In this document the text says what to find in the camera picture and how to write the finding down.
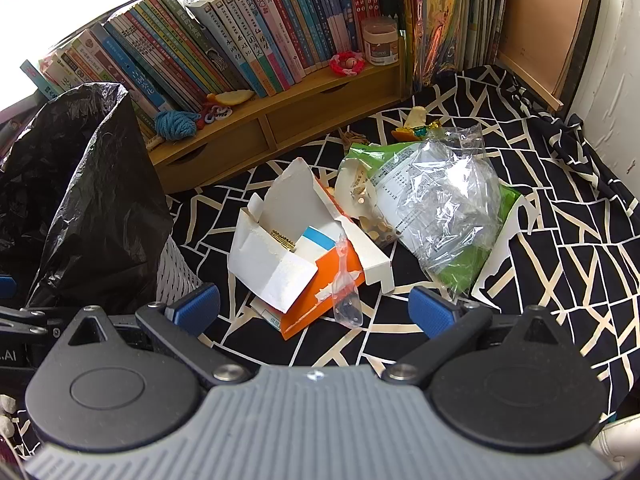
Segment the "small clear plastic wrapper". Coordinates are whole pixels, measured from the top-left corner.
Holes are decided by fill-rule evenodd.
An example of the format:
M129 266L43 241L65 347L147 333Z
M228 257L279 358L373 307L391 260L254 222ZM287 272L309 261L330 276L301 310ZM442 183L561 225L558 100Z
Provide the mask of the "small clear plastic wrapper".
M348 243L342 234L335 245L338 269L332 282L333 314L336 322L350 328L359 328L363 313L358 288L347 267Z

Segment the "torn white orange cardboard box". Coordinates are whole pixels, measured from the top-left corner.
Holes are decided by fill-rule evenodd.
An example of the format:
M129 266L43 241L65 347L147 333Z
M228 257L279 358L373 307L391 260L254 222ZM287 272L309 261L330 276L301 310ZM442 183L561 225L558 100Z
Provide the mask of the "torn white orange cardboard box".
M265 196L253 194L239 212L228 271L258 298L285 339L332 308L346 240L346 271L357 286L395 287L392 260L341 207L301 159L294 159Z

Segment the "green clear snack bag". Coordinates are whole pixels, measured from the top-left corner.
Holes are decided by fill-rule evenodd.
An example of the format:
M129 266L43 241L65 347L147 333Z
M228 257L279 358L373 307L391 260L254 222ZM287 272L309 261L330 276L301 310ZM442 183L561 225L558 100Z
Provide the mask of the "green clear snack bag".
M352 144L333 196L375 244L403 244L459 296L480 274L518 192L500 182L480 126L432 125L412 142Z

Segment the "black trash bag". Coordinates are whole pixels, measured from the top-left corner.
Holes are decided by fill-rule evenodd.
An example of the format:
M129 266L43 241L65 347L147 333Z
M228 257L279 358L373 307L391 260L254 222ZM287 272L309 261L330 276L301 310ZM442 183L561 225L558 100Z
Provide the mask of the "black trash bag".
M1 271L12 307L130 313L155 297L172 220L127 90L47 103L1 171Z

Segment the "row of upright books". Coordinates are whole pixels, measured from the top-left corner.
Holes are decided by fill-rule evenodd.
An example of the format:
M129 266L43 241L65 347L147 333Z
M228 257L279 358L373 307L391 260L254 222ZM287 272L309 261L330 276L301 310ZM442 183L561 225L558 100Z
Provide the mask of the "row of upright books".
M152 150L166 142L154 127L163 110L200 114L209 93L275 96L344 51L371 65L361 24L376 16L386 16L380 0L134 0L22 71L47 99L81 84L121 84Z

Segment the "thin picture books row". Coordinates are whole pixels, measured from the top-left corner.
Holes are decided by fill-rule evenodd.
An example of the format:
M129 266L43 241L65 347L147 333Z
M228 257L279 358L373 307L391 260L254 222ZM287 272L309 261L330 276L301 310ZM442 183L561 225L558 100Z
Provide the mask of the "thin picture books row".
M409 88L497 61L508 0L402 0Z

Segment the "white mesh trash bin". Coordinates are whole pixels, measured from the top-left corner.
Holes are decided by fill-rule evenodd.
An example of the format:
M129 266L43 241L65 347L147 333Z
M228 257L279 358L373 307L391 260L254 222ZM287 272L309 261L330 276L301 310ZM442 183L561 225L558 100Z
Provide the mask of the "white mesh trash bin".
M155 300L162 304L173 304L183 296L200 287L202 281L186 264L182 253L172 237L168 237L160 254L156 274Z

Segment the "wooden desk shelf with drawers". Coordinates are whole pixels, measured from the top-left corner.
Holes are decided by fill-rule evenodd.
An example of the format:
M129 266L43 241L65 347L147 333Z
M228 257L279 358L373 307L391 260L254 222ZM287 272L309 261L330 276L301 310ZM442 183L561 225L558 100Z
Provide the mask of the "wooden desk shelf with drawers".
M405 79L402 61L348 77L322 68L291 89L236 106L192 138L160 144L150 159L167 194L226 180L399 103Z

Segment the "blue yarn ball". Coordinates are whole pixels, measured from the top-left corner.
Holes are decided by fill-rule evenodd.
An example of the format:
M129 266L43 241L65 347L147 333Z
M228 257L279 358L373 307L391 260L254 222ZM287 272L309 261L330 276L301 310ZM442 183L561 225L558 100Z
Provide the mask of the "blue yarn ball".
M198 113L163 110L155 116L154 127L161 138L174 142L195 136L200 120Z

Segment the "gold blue foil wrapper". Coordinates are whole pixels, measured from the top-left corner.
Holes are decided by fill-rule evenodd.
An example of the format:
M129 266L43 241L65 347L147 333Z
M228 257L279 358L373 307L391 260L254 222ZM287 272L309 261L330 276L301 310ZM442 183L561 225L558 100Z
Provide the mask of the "gold blue foil wrapper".
M414 106L406 121L392 132L392 136L398 142L422 142L428 139L442 139L444 133L444 128L438 120L427 121L425 107Z

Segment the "red white charm toy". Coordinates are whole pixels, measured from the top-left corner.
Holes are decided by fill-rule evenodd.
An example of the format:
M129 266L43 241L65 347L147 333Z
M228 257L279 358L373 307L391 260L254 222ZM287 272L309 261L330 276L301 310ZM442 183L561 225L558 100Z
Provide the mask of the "red white charm toy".
M209 94L196 120L196 128L202 130L218 120L224 120L232 114L232 108L220 104L214 94Z

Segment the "orange peel on shelf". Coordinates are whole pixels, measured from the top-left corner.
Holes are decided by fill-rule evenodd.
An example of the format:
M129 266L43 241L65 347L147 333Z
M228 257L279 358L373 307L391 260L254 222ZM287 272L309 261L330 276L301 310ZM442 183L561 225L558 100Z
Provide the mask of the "orange peel on shelf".
M206 102L224 107L234 107L254 98L253 90L233 90L218 94L209 93Z

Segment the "red crochet flower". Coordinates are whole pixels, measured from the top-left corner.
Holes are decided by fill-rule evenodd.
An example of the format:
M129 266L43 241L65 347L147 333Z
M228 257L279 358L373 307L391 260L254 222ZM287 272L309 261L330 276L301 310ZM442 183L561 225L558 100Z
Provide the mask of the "red crochet flower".
M333 55L329 60L329 69L339 77L359 75L366 66L362 54L354 51L344 51Z

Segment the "small white plastic jar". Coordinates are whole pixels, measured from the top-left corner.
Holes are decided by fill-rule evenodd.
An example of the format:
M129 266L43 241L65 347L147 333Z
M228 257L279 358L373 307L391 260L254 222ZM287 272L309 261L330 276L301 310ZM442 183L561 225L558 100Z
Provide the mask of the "small white plastic jar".
M387 66L398 61L398 29L393 18L366 18L361 27L364 55L371 65Z

